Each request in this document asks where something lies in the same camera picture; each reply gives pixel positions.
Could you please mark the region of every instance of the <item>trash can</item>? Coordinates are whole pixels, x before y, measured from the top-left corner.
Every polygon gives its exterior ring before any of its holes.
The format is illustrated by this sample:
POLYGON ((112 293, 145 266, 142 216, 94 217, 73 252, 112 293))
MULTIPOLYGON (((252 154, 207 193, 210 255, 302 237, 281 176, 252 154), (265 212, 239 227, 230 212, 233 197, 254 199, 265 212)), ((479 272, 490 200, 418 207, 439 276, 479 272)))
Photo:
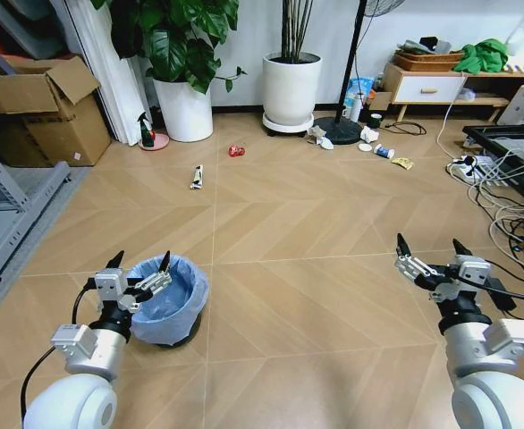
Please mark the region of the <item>trash can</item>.
MULTIPOLYGON (((145 278, 156 273, 164 255, 139 262, 127 277, 145 278)), ((138 339, 166 347, 182 345, 192 338, 207 303, 207 276, 185 257, 171 255, 173 282, 132 317, 131 331, 138 339)))

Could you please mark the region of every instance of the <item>drawer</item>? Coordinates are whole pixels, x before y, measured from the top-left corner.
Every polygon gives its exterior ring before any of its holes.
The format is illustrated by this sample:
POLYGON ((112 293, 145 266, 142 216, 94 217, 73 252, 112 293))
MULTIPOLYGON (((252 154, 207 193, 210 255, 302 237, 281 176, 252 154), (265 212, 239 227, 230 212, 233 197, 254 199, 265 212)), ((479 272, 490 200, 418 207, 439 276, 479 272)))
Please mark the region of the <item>drawer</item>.
POLYGON ((451 103, 465 78, 456 76, 403 76, 394 103, 451 103))

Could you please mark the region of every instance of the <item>cardboard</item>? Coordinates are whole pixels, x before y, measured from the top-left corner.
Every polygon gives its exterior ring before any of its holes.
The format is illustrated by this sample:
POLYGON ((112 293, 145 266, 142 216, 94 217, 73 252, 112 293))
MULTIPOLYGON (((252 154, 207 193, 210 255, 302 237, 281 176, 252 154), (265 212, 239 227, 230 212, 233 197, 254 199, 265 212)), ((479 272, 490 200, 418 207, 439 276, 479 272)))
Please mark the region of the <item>cardboard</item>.
POLYGON ((373 100, 368 100, 366 104, 369 106, 369 110, 384 112, 391 103, 391 97, 393 92, 376 92, 376 96, 373 100))
POLYGON ((47 159, 70 166, 96 164, 111 142, 92 96, 77 104, 71 121, 58 115, 36 115, 25 116, 24 123, 47 159))
POLYGON ((524 124, 524 85, 517 91, 503 114, 498 118, 499 125, 523 125, 524 124))
POLYGON ((20 117, 7 115, 0 115, 0 162, 11 167, 53 166, 20 117))
POLYGON ((0 159, 25 167, 95 164, 111 139, 90 95, 99 84, 83 61, 6 60, 25 74, 0 76, 0 159))

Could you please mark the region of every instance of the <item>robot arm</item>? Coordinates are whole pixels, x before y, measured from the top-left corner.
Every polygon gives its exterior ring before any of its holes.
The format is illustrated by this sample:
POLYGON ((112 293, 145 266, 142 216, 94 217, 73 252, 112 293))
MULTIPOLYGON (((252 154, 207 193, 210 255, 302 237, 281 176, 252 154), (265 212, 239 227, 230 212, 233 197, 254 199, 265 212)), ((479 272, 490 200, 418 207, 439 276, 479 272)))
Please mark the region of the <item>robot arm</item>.
POLYGON ((510 374, 524 355, 524 320, 494 323, 480 311, 477 297, 486 290, 501 310, 516 307, 490 264, 474 257, 457 240, 451 264, 427 265, 413 257, 401 234, 395 266, 429 291, 443 317, 447 369, 454 392, 452 408, 461 429, 524 429, 524 381, 510 374))
POLYGON ((172 281, 170 252, 159 271, 145 279, 127 279, 118 268, 122 253, 96 273, 101 316, 89 326, 64 324, 51 343, 65 356, 65 370, 71 375, 58 380, 31 403, 24 429, 108 428, 114 419, 117 398, 112 382, 117 378, 123 349, 131 337, 131 318, 140 303, 153 298, 172 281))

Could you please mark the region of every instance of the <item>green cloth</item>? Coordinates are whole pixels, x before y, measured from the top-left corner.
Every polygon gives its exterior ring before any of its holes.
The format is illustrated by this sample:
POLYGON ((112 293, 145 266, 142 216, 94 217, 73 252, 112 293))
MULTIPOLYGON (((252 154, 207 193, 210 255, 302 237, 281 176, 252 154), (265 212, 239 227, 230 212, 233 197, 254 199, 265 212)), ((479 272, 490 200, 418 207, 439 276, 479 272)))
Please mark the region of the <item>green cloth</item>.
POLYGON ((506 54, 506 46, 495 38, 488 38, 475 46, 465 45, 462 50, 465 55, 453 68, 456 72, 497 73, 503 69, 509 59, 506 54))

